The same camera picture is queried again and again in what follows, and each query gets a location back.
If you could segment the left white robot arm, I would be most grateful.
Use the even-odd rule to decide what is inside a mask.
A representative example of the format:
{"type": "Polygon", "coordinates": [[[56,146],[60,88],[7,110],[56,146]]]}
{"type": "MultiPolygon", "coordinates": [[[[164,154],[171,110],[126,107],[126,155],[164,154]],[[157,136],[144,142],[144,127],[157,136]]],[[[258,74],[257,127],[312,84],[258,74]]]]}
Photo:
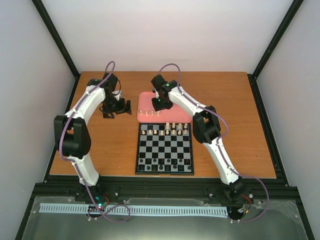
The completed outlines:
{"type": "Polygon", "coordinates": [[[92,78],[75,106],[53,121],[55,148],[60,158],[71,162],[79,182],[89,186],[86,195],[95,202],[103,198],[104,188],[97,184],[100,175],[91,160],[92,141],[87,124],[97,108],[105,119],[132,114],[131,101],[122,97],[121,89],[116,89],[120,85],[113,73],[106,72],[103,79],[92,78]]]}

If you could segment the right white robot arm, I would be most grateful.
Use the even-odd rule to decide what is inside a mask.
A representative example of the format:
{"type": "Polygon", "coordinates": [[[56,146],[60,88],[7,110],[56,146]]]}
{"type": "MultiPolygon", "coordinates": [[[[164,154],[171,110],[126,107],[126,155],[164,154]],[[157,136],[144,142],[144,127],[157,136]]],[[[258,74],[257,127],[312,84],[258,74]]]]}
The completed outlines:
{"type": "Polygon", "coordinates": [[[195,100],[175,80],[168,82],[158,74],[151,83],[156,94],[151,100],[155,111],[169,110],[176,104],[192,117],[193,136],[212,157],[223,183],[225,199],[230,203],[238,200],[245,185],[225,149],[216,109],[195,100]]]}

